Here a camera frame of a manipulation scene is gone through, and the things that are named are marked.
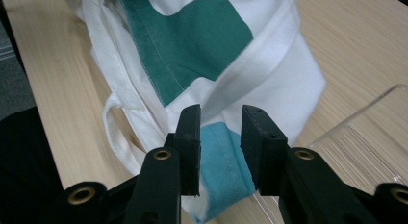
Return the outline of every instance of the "white fabric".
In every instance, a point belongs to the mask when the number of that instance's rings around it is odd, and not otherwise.
[[[192,0],[150,0],[173,14]],[[155,96],[115,0],[66,0],[88,26],[93,56],[113,95],[104,110],[108,140],[116,155],[138,174],[144,153],[115,125],[111,108],[122,108],[148,151],[174,132],[180,111],[201,104],[203,125],[228,121],[241,132],[242,104],[264,109],[293,143],[319,100],[325,81],[299,33],[295,0],[229,0],[254,40],[215,81],[198,79],[166,108]]]

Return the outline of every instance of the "teal fabric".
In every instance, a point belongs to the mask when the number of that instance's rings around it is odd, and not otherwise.
[[[209,194],[208,221],[255,192],[240,147],[241,137],[223,122],[201,128],[201,180]]]
[[[120,0],[140,59],[167,106],[195,79],[214,81],[253,39],[228,0],[194,0],[164,16],[148,0]]]

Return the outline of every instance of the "brass screw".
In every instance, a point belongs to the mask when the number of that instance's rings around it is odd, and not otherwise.
[[[399,202],[408,205],[408,190],[394,187],[391,189],[391,194]]]
[[[88,202],[96,191],[93,187],[85,186],[75,189],[68,197],[68,203],[71,205],[80,205]]]
[[[297,150],[296,152],[294,152],[294,154],[303,160],[312,160],[315,158],[315,155],[313,155],[311,152],[306,151],[306,150]]]
[[[154,153],[154,158],[157,160],[166,160],[171,157],[171,152],[168,150],[159,150]]]

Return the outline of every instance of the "gray carpet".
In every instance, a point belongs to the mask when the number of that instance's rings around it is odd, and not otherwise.
[[[0,24],[0,120],[35,105],[24,70]]]

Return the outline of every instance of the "green fabric patch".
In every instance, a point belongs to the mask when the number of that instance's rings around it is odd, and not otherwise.
[[[141,62],[167,106],[195,79],[214,81],[252,40],[228,0],[194,0],[164,16],[148,0],[120,0]]]

